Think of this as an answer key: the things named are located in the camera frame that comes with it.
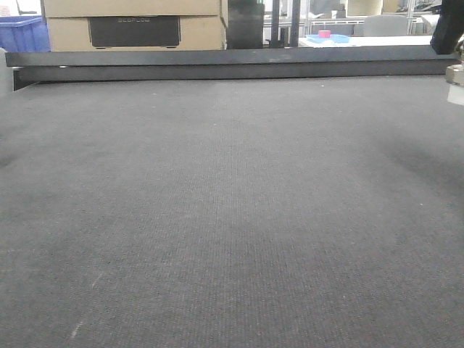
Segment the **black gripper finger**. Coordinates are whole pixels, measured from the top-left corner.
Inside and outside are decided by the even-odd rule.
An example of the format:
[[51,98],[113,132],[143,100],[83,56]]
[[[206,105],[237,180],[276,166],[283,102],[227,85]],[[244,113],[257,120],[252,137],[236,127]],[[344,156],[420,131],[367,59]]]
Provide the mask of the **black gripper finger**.
[[451,54],[463,36],[463,0],[444,0],[430,41],[436,54]]

